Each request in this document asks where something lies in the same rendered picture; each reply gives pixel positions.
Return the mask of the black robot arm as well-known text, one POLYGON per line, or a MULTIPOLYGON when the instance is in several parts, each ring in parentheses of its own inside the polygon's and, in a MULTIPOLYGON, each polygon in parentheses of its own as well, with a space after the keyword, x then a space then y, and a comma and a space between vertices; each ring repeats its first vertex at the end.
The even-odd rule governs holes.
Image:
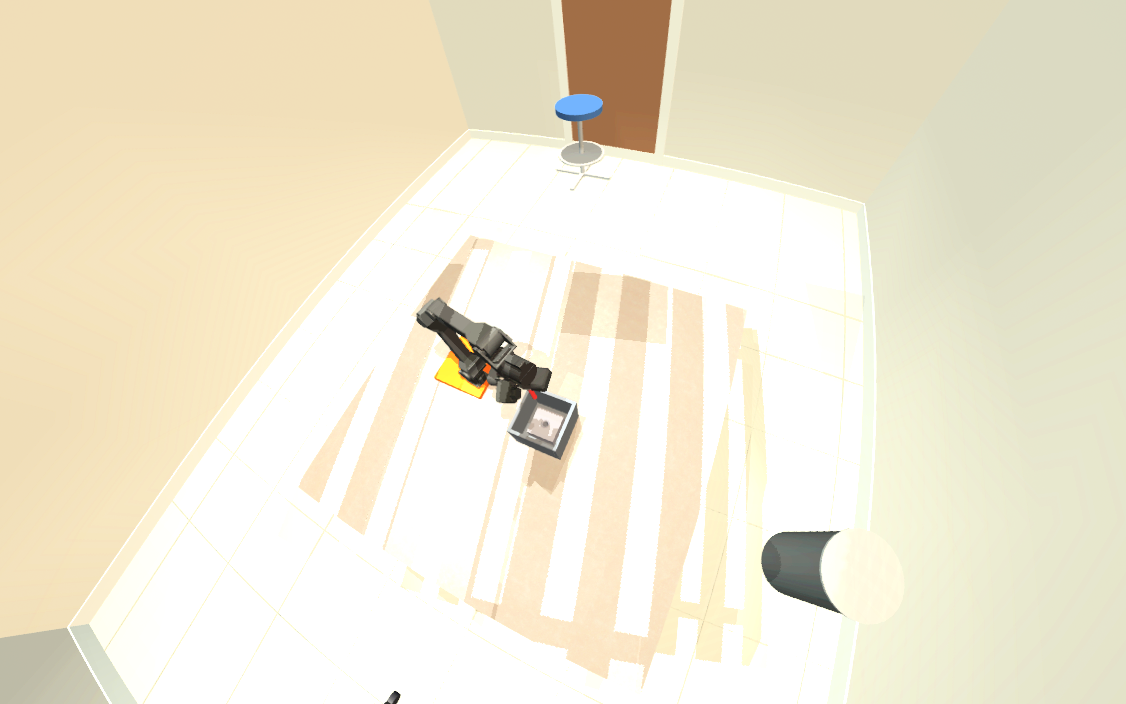
POLYGON ((430 298, 425 308, 417 311, 415 321, 440 336, 459 360, 458 374, 471 385, 480 389, 488 381, 488 373, 483 371, 488 365, 498 374, 507 376, 504 380, 495 378, 495 401, 499 403, 517 403, 521 399, 520 384, 529 385, 537 374, 536 364, 513 353, 517 346, 504 331, 497 326, 474 322, 463 317, 440 297, 430 298), (473 353, 470 353, 457 333, 467 340, 473 353), (506 346, 502 347, 504 342, 506 346))

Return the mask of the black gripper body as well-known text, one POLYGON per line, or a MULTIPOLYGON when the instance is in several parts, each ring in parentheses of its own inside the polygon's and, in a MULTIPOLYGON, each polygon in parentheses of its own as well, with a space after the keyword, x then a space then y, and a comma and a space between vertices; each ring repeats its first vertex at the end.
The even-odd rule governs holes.
MULTIPOLYGON (((548 386, 549 386, 549 378, 551 378, 551 376, 552 376, 552 372, 551 372, 549 368, 537 367, 537 374, 536 374, 535 378, 531 381, 531 383, 529 384, 531 386, 531 390, 539 391, 539 392, 546 392, 547 389, 548 389, 548 386)), ((503 378, 504 380, 504 378, 508 378, 508 377, 504 376, 504 375, 498 374, 497 371, 491 367, 491 369, 489 371, 489 374, 488 374, 488 384, 491 385, 491 386, 498 386, 498 383, 497 383, 495 378, 503 378)))

